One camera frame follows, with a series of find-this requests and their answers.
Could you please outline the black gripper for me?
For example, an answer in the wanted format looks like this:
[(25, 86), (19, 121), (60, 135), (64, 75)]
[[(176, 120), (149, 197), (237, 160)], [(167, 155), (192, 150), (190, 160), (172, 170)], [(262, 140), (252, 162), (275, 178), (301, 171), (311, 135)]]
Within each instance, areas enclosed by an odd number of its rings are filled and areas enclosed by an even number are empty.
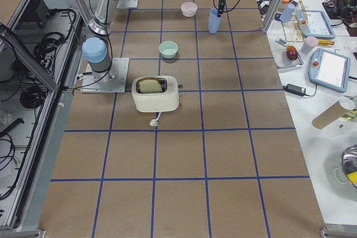
[(225, 8), (225, 5), (226, 5), (226, 0), (219, 0), (219, 3), (218, 3), (218, 14), (217, 14), (218, 17), (221, 17), (221, 16), (222, 16), (222, 14), (223, 14), (223, 9)]

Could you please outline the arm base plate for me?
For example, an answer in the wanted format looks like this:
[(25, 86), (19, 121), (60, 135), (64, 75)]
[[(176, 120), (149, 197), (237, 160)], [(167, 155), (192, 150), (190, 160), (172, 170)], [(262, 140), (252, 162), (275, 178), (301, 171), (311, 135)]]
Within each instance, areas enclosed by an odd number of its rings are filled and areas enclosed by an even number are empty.
[(101, 76), (97, 73), (84, 76), (84, 87), (80, 91), (86, 94), (124, 93), (128, 69), (129, 57), (115, 57), (105, 78), (98, 82)]
[(138, 0), (119, 0), (117, 4), (117, 9), (131, 9), (137, 8)]

